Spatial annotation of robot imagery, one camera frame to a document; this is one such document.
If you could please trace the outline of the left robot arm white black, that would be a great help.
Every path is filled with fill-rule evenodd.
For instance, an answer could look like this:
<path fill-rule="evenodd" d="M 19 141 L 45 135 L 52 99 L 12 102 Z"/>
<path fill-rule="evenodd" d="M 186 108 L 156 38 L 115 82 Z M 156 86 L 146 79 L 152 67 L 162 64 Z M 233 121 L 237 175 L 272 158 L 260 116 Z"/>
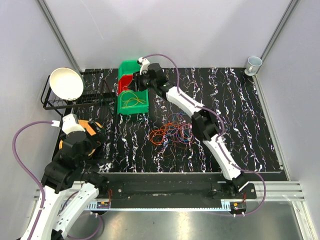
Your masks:
<path fill-rule="evenodd" d="M 62 147 L 44 169 L 41 180 L 24 165 L 17 153 L 17 138 L 19 134 L 36 125 L 29 123 L 20 128 L 12 140 L 12 152 L 22 169 L 34 180 L 40 189 L 40 196 L 32 214 L 23 240 L 65 240 L 69 231 L 95 198 L 103 198 L 108 194 L 108 179 L 97 172 L 92 172 L 84 178 L 84 183 L 75 197 L 64 209 L 64 202 L 75 180 L 80 176 L 82 164 L 89 154 L 106 141 L 106 132 L 102 126 L 93 120 L 88 121 L 88 128 L 83 127 L 77 117 L 69 114 L 62 121 L 43 121 L 52 127 L 61 127 L 65 138 Z"/>

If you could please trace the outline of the green storage bin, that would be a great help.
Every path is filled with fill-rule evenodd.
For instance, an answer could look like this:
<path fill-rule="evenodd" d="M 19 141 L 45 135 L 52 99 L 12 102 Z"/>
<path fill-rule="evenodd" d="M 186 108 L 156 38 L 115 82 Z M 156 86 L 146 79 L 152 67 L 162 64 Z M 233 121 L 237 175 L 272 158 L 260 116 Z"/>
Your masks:
<path fill-rule="evenodd" d="M 118 79 L 120 79 L 124 75 L 133 75 L 134 73 L 142 73 L 143 58 L 139 58 L 138 60 L 125 60 L 123 61 L 118 68 Z"/>
<path fill-rule="evenodd" d="M 145 114 L 149 112 L 149 93 L 144 91 L 123 91 L 117 97 L 117 113 L 122 115 Z"/>

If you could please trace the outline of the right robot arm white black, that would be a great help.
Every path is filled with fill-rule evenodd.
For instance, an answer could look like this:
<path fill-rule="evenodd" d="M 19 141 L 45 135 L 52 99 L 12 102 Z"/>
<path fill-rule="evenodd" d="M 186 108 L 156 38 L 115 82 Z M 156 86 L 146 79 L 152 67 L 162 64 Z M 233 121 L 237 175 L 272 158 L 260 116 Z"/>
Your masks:
<path fill-rule="evenodd" d="M 204 143 L 219 164 L 228 184 L 228 195 L 235 199 L 243 195 L 249 181 L 222 140 L 224 125 L 221 118 L 202 103 L 192 99 L 178 86 L 169 83 L 158 63 L 150 63 L 147 59 L 141 58 L 137 64 L 140 70 L 133 73 L 133 79 L 127 88 L 134 92 L 152 89 L 159 97 L 186 113 L 191 118 L 193 136 Z"/>

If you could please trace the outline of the red storage bin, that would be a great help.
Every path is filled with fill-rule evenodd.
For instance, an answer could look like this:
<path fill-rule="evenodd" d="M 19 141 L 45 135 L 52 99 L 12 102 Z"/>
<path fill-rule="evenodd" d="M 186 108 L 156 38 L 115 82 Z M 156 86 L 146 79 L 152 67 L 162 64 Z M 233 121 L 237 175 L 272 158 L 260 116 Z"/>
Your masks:
<path fill-rule="evenodd" d="M 118 95 L 128 90 L 128 86 L 133 80 L 133 74 L 122 75 L 118 80 Z"/>

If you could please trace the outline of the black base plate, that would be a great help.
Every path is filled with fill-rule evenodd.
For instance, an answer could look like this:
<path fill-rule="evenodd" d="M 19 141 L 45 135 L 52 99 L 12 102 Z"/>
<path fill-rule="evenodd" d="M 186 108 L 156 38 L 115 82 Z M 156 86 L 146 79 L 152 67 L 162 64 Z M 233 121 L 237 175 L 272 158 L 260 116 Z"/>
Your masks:
<path fill-rule="evenodd" d="M 214 211 L 223 202 L 257 200 L 250 182 L 241 192 L 220 173 L 104 173 L 115 211 Z"/>

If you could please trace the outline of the white bowl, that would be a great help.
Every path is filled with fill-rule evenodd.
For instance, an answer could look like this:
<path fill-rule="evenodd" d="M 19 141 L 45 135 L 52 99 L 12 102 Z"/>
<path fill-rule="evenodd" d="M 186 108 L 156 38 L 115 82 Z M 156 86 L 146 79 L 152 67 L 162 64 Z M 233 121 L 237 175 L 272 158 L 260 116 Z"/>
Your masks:
<path fill-rule="evenodd" d="M 49 85 L 60 99 L 73 101 L 84 91 L 84 79 L 75 70 L 68 67 L 55 69 L 49 76 Z"/>

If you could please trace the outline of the near green storage bin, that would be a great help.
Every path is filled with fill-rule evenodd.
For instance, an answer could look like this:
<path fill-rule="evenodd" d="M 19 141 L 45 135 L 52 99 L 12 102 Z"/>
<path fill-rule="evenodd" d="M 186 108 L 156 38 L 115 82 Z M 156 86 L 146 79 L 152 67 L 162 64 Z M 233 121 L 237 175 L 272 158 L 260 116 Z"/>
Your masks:
<path fill-rule="evenodd" d="M 145 114 L 149 112 L 149 93 L 144 91 L 123 91 L 117 97 L 117 113 L 122 115 Z"/>

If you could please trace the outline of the far green storage bin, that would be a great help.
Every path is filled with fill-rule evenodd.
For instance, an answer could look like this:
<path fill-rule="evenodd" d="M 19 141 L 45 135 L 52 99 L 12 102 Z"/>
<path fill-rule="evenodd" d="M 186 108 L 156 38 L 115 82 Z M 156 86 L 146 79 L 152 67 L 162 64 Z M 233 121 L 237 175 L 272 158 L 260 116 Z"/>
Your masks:
<path fill-rule="evenodd" d="M 138 60 L 125 60 L 123 61 L 118 68 L 118 79 L 120 79 L 124 75 L 133 75 L 134 73 L 142 73 L 143 58 L 139 58 Z"/>

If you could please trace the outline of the white mug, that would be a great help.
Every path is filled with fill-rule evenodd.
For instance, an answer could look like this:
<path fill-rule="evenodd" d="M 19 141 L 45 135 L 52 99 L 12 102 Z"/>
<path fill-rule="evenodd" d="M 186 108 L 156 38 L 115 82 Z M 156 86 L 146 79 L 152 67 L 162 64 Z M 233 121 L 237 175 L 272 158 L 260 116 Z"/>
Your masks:
<path fill-rule="evenodd" d="M 258 72 L 262 64 L 263 64 L 263 61 L 261 58 L 259 58 L 258 56 L 250 56 L 247 59 L 244 73 L 247 76 L 254 76 Z"/>

